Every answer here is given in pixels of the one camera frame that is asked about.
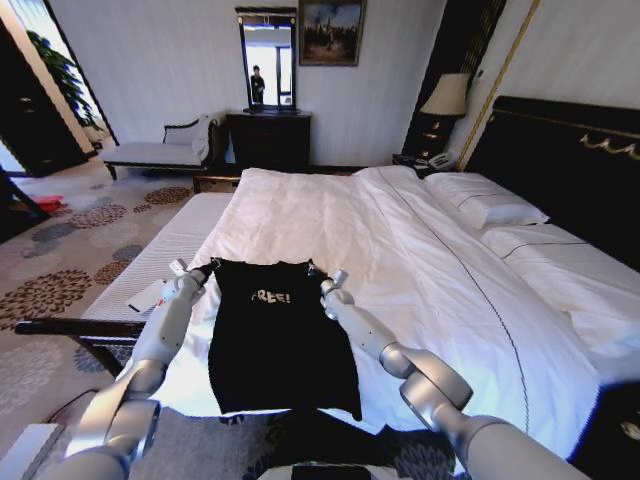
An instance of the black t-shirt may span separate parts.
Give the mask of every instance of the black t-shirt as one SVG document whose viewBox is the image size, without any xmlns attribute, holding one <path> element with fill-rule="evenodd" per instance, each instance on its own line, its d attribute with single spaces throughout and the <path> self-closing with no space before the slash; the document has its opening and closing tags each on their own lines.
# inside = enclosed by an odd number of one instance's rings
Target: black t-shirt
<svg viewBox="0 0 640 480">
<path fill-rule="evenodd" d="M 323 275 L 310 263 L 220 260 L 222 294 L 209 349 L 222 413 L 339 408 L 362 419 L 347 334 L 320 305 Z"/>
</svg>

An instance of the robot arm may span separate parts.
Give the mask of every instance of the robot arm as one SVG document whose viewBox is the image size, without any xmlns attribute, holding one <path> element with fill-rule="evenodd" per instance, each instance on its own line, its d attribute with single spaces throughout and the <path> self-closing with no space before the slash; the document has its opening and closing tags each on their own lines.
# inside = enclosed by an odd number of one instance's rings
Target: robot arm
<svg viewBox="0 0 640 480">
<path fill-rule="evenodd" d="M 447 435 L 474 480 L 588 478 L 504 420 L 463 414 L 473 394 L 464 378 L 433 353 L 405 347 L 377 318 L 356 307 L 341 288 L 346 278 L 339 270 L 322 283 L 325 312 L 389 374 L 405 379 L 403 400 L 427 427 Z"/>
<path fill-rule="evenodd" d="M 166 287 L 161 305 L 147 321 L 133 352 L 133 364 L 98 393 L 85 411 L 67 449 L 67 458 L 42 480 L 124 480 L 131 462 L 151 447 L 160 411 L 149 397 L 160 387 L 180 349 L 191 307 L 204 293 L 213 264 L 191 270 Z M 429 428 L 441 430 L 475 480 L 584 480 L 585 475 L 514 426 L 494 417 L 469 417 L 461 410 L 473 391 L 449 365 L 426 350 L 410 349 L 341 288 L 338 271 L 322 283 L 321 301 L 330 318 L 379 361 L 404 379 L 400 395 Z"/>
<path fill-rule="evenodd" d="M 66 459 L 43 479 L 125 479 L 131 462 L 151 447 L 160 405 L 149 400 L 182 346 L 191 307 L 204 294 L 213 264 L 177 277 L 163 291 L 132 354 L 132 365 L 101 390 L 83 414 Z"/>
</svg>

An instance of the framed painting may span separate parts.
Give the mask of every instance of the framed painting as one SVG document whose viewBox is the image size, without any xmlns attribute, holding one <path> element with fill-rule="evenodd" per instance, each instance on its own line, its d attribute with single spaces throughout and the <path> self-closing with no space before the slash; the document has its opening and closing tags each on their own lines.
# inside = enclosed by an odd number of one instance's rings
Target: framed painting
<svg viewBox="0 0 640 480">
<path fill-rule="evenodd" d="M 366 0 L 300 0 L 300 65 L 358 65 Z"/>
</svg>

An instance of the gold trim on headboard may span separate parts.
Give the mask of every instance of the gold trim on headboard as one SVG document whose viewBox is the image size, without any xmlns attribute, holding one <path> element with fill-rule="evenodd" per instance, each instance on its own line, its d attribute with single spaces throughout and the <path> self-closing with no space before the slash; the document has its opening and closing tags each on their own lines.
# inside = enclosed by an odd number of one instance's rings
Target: gold trim on headboard
<svg viewBox="0 0 640 480">
<path fill-rule="evenodd" d="M 539 117 L 537 115 L 528 115 L 526 113 L 512 112 L 510 110 L 501 110 L 499 108 L 494 108 L 493 111 L 497 113 L 506 113 L 507 115 L 514 115 L 516 117 L 529 118 L 531 120 L 540 120 L 541 122 L 555 123 L 557 125 L 565 125 L 567 127 L 574 127 L 574 128 L 584 128 L 592 132 L 606 133 L 608 135 L 616 135 L 619 137 L 628 137 L 628 138 L 634 138 L 634 139 L 640 140 L 640 133 L 631 133 L 631 132 L 624 132 L 622 130 L 612 130 L 610 128 L 594 127 L 592 125 L 586 125 L 584 123 L 565 122 L 564 120 L 556 120 L 555 118 Z"/>
<path fill-rule="evenodd" d="M 613 148 L 611 146 L 610 142 L 611 142 L 610 138 L 605 138 L 600 143 L 589 143 L 589 134 L 588 133 L 585 133 L 584 136 L 580 139 L 580 143 L 582 145 L 584 145 L 586 148 L 589 148 L 591 150 L 595 150 L 597 148 L 601 148 L 605 152 L 610 153 L 612 155 L 617 155 L 619 153 L 626 153 L 633 160 L 640 160 L 640 155 L 638 155 L 636 153 L 636 144 L 635 143 L 632 143 L 632 144 L 627 145 L 626 147 L 622 147 L 622 148 Z"/>
</svg>

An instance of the patterned carpet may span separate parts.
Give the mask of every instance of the patterned carpet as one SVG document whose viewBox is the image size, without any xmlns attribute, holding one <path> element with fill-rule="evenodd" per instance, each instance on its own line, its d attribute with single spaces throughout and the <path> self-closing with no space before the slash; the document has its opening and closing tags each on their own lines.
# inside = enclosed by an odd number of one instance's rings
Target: patterned carpet
<svg viewBox="0 0 640 480">
<path fill-rule="evenodd" d="M 118 174 L 113 182 L 95 159 L 17 182 L 30 195 L 62 194 L 66 206 L 0 245 L 0 456 L 29 423 L 112 381 L 71 340 L 18 336 L 12 326 L 24 317 L 79 317 L 193 194 L 188 176 Z M 56 416 L 68 427 L 41 472 L 62 457 L 91 396 Z M 131 478 L 254 480 L 269 467 L 305 461 L 393 466 L 417 480 L 449 479 L 454 466 L 446 440 L 427 431 L 371 436 L 318 412 L 222 420 L 164 409 L 154 446 Z"/>
<path fill-rule="evenodd" d="M 118 173 L 112 181 L 96 158 L 46 178 L 14 179 L 31 196 L 63 195 L 64 207 L 0 245 L 0 457 L 29 423 L 111 381 L 71 340 L 15 335 L 15 322 L 79 317 L 193 195 L 190 176 Z M 90 398 L 74 406 L 81 411 Z"/>
</svg>

